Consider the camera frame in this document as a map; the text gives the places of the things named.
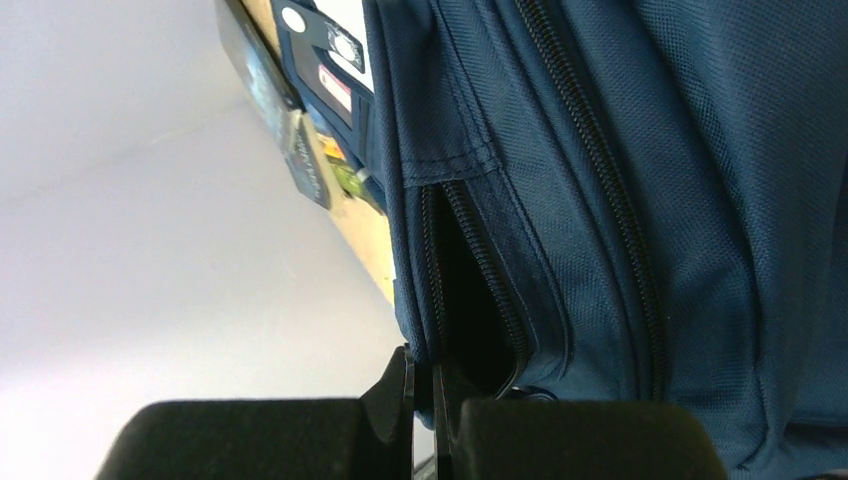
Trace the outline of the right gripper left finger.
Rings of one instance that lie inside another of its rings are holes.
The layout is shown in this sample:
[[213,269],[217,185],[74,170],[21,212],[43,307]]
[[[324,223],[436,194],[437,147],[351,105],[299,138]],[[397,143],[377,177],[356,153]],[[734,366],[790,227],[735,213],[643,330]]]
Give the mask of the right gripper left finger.
[[409,479],[415,366],[397,348],[359,398],[169,401],[116,437],[100,479]]

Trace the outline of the animal farm book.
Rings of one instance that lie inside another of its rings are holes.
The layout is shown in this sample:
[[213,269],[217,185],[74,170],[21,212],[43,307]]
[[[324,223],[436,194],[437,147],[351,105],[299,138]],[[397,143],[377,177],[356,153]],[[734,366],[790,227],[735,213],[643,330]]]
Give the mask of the animal farm book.
[[342,194],[348,199],[358,198],[369,204],[378,214],[385,215],[380,204],[360,179],[357,170],[346,160],[324,117],[312,105],[307,104],[306,107],[312,119],[318,142],[338,185],[342,189]]

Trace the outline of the blue cover book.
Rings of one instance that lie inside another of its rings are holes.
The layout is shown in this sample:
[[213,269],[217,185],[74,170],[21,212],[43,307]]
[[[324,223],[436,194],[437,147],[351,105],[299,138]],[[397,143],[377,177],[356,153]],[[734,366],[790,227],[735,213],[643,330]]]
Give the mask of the blue cover book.
[[302,110],[292,112],[286,133],[286,163],[297,190],[312,202],[329,210],[330,193],[307,138]]

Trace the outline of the navy blue student backpack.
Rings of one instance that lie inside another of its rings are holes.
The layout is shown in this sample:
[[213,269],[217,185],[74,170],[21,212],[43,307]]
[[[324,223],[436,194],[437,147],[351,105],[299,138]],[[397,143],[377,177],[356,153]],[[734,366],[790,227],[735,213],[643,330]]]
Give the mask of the navy blue student backpack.
[[846,468],[845,2],[272,9],[387,214],[427,427],[449,363],[495,400],[679,406],[732,479]]

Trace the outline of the pink eraser stick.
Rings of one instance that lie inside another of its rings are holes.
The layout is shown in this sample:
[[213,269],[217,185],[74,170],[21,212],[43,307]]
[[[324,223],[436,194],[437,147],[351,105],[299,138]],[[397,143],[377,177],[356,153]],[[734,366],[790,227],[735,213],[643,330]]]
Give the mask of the pink eraser stick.
[[323,88],[343,107],[348,113],[352,112],[351,89],[339,80],[323,64],[318,66],[318,78]]

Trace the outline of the dark cover book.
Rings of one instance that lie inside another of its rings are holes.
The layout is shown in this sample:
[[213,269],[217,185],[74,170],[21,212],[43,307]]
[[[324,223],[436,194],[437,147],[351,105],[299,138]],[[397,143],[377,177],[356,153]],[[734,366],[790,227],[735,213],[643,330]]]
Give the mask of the dark cover book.
[[242,2],[214,2],[219,38],[248,97],[285,154],[294,152],[303,105]]

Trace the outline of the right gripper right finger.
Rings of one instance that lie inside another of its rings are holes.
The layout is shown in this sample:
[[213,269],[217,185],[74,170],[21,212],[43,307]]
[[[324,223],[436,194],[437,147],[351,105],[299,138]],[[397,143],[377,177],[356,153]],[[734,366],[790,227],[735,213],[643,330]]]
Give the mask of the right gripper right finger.
[[700,423],[655,402],[485,397],[453,365],[433,370],[440,479],[725,479]]

